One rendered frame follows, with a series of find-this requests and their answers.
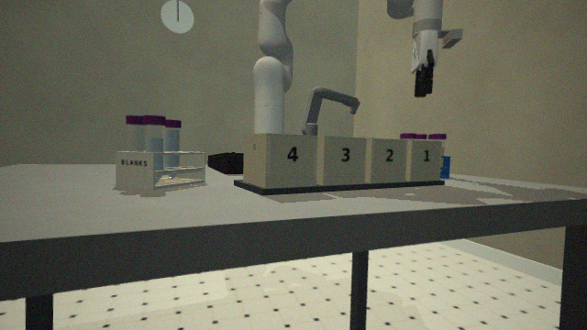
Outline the cream tube rack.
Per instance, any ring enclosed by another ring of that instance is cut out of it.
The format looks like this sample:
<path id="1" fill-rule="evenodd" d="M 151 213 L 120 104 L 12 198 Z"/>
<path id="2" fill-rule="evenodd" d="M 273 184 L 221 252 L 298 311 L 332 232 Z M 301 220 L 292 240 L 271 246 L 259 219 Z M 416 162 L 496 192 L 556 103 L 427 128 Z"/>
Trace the cream tube rack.
<path id="1" fill-rule="evenodd" d="M 155 155 L 180 155 L 180 167 L 155 170 Z M 169 174 L 176 176 L 161 178 L 155 184 L 155 176 Z M 205 152 L 116 152 L 116 186 L 158 190 L 202 182 L 205 182 Z"/>

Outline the blue tube rack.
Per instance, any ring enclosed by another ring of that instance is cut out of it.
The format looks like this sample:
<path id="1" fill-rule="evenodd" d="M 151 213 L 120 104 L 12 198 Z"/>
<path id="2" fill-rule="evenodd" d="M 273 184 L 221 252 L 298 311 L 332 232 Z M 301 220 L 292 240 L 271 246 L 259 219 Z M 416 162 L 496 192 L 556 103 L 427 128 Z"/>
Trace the blue tube rack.
<path id="1" fill-rule="evenodd" d="M 440 173 L 440 178 L 449 179 L 450 157 L 441 156 L 441 158 L 444 158 L 444 165 L 443 167 L 440 167 L 440 169 L 442 170 L 442 172 Z"/>

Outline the beige bucket adapter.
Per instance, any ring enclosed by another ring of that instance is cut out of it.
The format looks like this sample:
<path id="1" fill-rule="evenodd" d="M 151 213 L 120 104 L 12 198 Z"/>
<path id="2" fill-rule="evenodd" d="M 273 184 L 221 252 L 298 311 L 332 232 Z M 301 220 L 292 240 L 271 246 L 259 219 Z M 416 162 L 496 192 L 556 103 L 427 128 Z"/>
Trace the beige bucket adapter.
<path id="1" fill-rule="evenodd" d="M 407 140 L 406 182 L 440 181 L 442 141 Z"/>
<path id="2" fill-rule="evenodd" d="M 405 182 L 407 139 L 367 138 L 365 182 Z"/>
<path id="3" fill-rule="evenodd" d="M 364 184 L 366 145 L 365 137 L 318 137 L 316 184 Z"/>
<path id="4" fill-rule="evenodd" d="M 261 188 L 316 186 L 318 136 L 244 134 L 243 181 Z"/>

